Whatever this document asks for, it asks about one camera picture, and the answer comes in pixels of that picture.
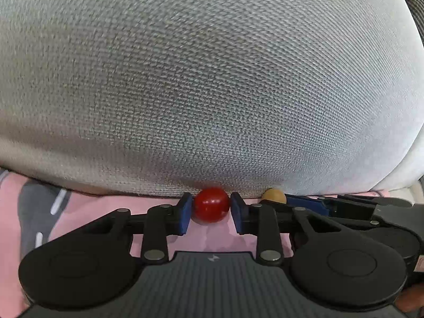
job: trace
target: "silver screw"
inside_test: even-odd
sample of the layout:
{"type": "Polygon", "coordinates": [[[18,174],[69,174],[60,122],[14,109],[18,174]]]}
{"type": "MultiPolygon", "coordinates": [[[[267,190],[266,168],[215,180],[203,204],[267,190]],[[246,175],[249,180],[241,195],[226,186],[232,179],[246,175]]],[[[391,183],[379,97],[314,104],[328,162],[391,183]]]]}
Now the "silver screw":
{"type": "Polygon", "coordinates": [[[260,257],[264,261],[272,262],[272,261],[278,261],[281,258],[281,254],[275,250],[265,250],[261,252],[260,257]]]}
{"type": "Polygon", "coordinates": [[[144,253],[144,258],[149,261],[160,261],[163,257],[165,257],[165,254],[160,250],[149,250],[144,253]]]}

